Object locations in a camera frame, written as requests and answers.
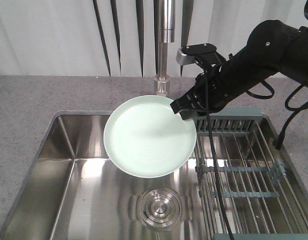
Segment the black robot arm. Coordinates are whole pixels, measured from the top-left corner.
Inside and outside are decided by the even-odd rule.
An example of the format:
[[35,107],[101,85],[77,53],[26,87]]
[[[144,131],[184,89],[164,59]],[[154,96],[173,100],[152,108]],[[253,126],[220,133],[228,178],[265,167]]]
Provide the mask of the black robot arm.
[[194,86],[171,103],[183,120],[218,113],[229,102],[276,73],[308,88],[308,29],[265,20],[251,32],[246,46],[225,59],[210,43],[178,50],[179,65],[197,64],[203,72]]

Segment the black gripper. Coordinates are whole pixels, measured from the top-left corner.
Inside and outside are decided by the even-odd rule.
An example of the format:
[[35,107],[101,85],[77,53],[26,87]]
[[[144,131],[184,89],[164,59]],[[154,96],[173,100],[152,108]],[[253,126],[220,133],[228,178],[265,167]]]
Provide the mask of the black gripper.
[[182,120],[218,113],[234,99],[234,71],[228,66],[202,68],[190,94],[175,99],[170,107]]

